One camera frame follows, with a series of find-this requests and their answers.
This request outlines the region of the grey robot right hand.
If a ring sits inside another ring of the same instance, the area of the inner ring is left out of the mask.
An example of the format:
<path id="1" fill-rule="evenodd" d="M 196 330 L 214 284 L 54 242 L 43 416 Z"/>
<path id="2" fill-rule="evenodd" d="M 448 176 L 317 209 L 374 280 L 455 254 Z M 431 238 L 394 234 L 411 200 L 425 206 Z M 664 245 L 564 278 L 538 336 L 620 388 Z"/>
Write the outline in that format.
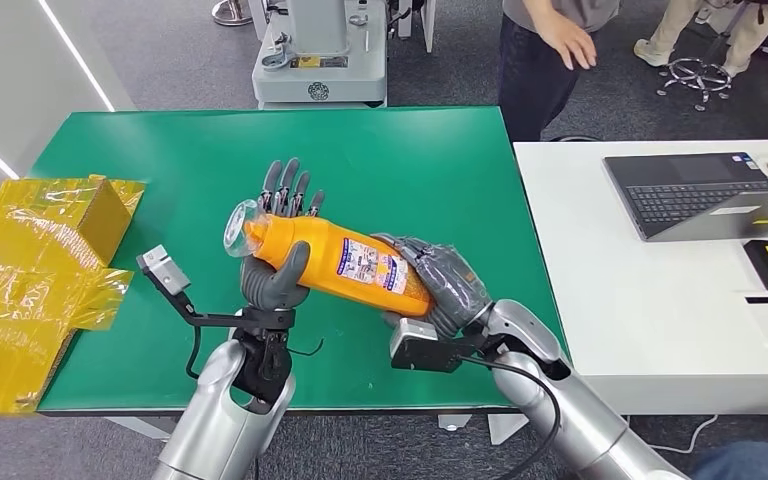
<path id="1" fill-rule="evenodd" d="M 452 245 L 376 233 L 373 238 L 394 248 L 418 274 L 432 298 L 432 307 L 420 320 L 437 334 L 454 338 L 493 304 L 484 282 Z"/>

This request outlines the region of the person's hand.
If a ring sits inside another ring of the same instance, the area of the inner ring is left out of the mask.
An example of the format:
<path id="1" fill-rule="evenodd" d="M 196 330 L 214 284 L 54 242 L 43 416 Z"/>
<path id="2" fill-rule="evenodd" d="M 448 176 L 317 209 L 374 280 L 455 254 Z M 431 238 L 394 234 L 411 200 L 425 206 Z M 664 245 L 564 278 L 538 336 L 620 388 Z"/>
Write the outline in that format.
<path id="1" fill-rule="evenodd" d="M 559 55 L 567 70 L 589 70 L 596 66 L 597 53 L 591 36 L 571 20 L 551 10 L 538 15 L 534 23 L 538 35 Z"/>

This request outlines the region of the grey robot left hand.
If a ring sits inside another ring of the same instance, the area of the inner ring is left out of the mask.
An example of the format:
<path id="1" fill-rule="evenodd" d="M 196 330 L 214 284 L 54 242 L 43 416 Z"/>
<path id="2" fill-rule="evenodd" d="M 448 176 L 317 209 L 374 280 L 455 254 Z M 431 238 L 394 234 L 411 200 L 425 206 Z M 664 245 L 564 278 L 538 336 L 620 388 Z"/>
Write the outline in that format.
<path id="1" fill-rule="evenodd" d="M 317 216 L 325 194 L 317 191 L 305 199 L 310 173 L 300 169 L 299 160 L 274 161 L 264 178 L 258 206 L 278 217 Z M 292 310 L 309 295 L 310 289 L 299 284 L 307 267 L 311 248 L 306 242 L 294 244 L 289 257 L 278 269 L 255 256 L 241 264 L 241 293 L 248 305 L 263 311 Z"/>

